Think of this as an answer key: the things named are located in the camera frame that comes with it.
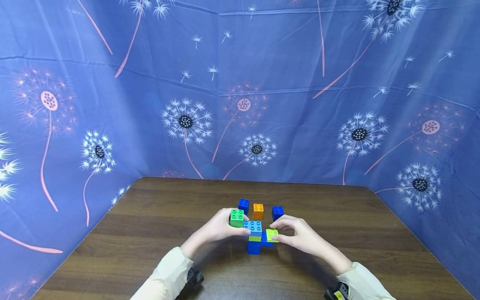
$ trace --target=right hand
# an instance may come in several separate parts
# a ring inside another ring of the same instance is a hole
[[[272,239],[308,254],[319,256],[322,248],[327,244],[327,242],[301,218],[283,215],[273,222],[270,227],[279,231],[293,229],[295,231],[295,235],[293,236],[278,234],[274,235]]]

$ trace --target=lego brick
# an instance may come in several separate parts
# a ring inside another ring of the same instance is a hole
[[[262,237],[248,237],[248,241],[262,241]]]
[[[248,206],[250,205],[250,201],[247,199],[240,199],[239,201],[239,209],[243,210],[245,215],[248,215]]]
[[[260,243],[257,241],[249,241],[247,253],[251,255],[260,255]]]
[[[242,228],[243,227],[243,210],[232,209],[230,213],[230,226]]]
[[[260,221],[243,221],[243,227],[250,230],[249,236],[251,237],[262,236],[262,223]]]
[[[272,221],[275,222],[278,218],[283,216],[285,212],[283,211],[283,207],[281,206],[274,206],[272,207]]]
[[[254,220],[264,219],[264,205],[261,203],[253,204],[253,217]]]
[[[267,230],[265,230],[265,231],[266,231],[266,234],[267,234],[267,242],[269,242],[269,243],[278,243],[277,240],[272,240],[272,236],[277,235],[277,234],[278,234],[278,230],[276,230],[276,229],[267,229]]]

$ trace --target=tabletop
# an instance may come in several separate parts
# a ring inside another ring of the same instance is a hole
[[[34,300],[128,300],[160,259],[222,207],[240,198],[274,205],[307,221],[352,261],[367,267],[398,300],[472,299],[370,190],[359,186],[142,178],[135,182]],[[201,288],[178,299],[323,299],[336,284],[321,260],[276,243],[248,255],[246,237],[201,248]]]

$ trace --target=pink dandelion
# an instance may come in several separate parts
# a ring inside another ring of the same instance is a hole
[[[230,124],[237,123],[241,127],[255,125],[268,109],[268,95],[261,93],[258,86],[253,86],[249,82],[232,87],[226,100],[223,111],[230,116],[230,121],[218,140],[212,162],[215,160],[220,143]]]
[[[51,72],[35,68],[14,74],[13,86],[16,101],[24,107],[21,120],[27,124],[36,125],[40,121],[46,125],[47,144],[40,166],[40,182],[48,201],[58,211],[45,183],[45,160],[52,135],[73,130],[76,123],[73,116],[75,99],[65,82],[58,80]]]
[[[433,105],[422,109],[407,124],[410,136],[382,155],[366,172],[367,175],[385,156],[405,142],[412,142],[415,150],[438,156],[459,141],[466,126],[462,114],[450,105]]]

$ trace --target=orange lego brick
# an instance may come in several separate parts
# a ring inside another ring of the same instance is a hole
[[[253,220],[263,220],[264,219],[264,205],[254,203],[253,204]]]

